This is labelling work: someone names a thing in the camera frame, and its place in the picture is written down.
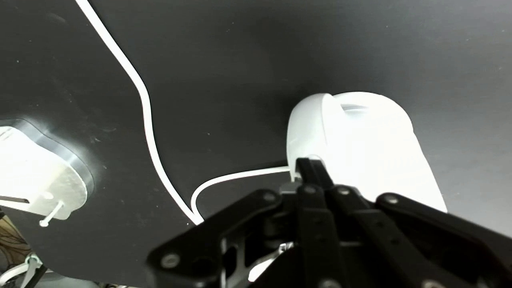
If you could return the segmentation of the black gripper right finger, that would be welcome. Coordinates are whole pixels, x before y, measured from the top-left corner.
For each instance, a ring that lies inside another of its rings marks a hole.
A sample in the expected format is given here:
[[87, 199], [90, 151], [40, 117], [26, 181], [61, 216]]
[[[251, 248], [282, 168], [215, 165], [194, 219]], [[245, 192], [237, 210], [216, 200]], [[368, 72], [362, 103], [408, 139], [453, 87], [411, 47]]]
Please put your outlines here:
[[483, 226], [386, 192], [375, 203], [335, 186], [344, 227], [376, 253], [391, 288], [512, 288], [512, 240]]

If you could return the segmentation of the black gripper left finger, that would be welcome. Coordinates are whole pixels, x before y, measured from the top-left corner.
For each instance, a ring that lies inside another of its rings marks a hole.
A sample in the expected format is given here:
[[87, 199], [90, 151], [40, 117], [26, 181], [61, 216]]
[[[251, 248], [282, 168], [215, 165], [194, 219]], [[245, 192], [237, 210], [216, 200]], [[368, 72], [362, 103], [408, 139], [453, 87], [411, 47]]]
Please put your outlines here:
[[303, 160], [291, 194], [258, 189], [147, 255], [151, 288], [375, 288], [338, 232], [333, 183]]

